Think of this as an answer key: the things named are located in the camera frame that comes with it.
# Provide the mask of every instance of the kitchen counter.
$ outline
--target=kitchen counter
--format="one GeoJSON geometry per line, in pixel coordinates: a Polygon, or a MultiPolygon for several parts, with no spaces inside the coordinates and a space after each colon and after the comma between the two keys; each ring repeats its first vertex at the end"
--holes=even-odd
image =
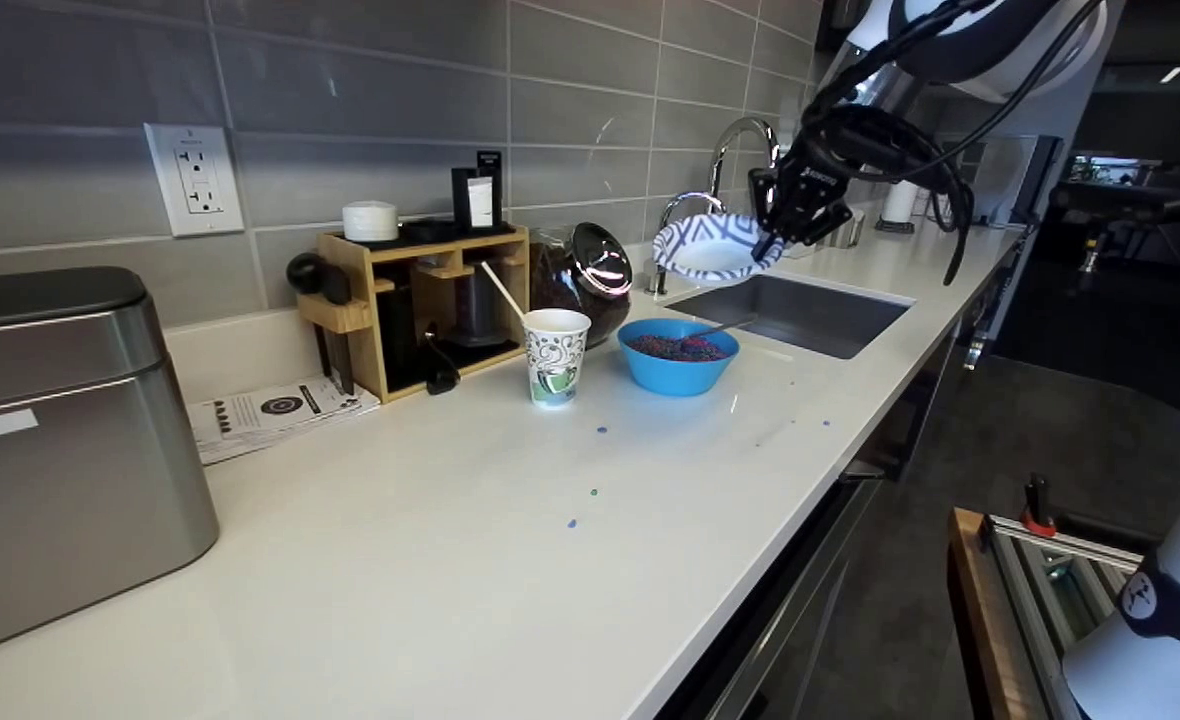
{"type": "Polygon", "coordinates": [[[0,718],[654,718],[1009,249],[975,232],[953,289],[937,232],[793,254],[774,275],[912,302],[858,362],[735,332],[662,401],[609,344],[568,411],[507,364],[215,464],[219,545],[0,644],[0,718]]]}

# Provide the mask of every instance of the outlet cover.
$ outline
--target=outlet cover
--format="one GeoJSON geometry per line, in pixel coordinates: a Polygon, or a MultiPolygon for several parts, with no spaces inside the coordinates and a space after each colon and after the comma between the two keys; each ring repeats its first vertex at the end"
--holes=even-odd
{"type": "Polygon", "coordinates": [[[226,127],[146,125],[174,238],[240,232],[240,200],[226,127]]]}

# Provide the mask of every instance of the gray tile backsplash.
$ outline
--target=gray tile backsplash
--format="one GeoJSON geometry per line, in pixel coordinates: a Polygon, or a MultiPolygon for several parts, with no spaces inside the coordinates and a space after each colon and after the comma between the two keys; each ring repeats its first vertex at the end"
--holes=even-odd
{"type": "Polygon", "coordinates": [[[507,215],[626,244],[743,111],[797,125],[816,0],[0,0],[0,274],[123,265],[165,324],[293,306],[347,200],[447,212],[505,149],[507,215]],[[146,125],[219,125],[249,232],[174,240],[146,125]]]}

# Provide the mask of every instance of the sink basin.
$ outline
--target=sink basin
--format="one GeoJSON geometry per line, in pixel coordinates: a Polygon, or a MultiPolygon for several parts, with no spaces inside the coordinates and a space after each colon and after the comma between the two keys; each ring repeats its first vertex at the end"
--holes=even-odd
{"type": "Polygon", "coordinates": [[[716,289],[671,306],[740,332],[774,338],[835,362],[859,355],[908,306],[751,275],[735,289],[716,289]]]}

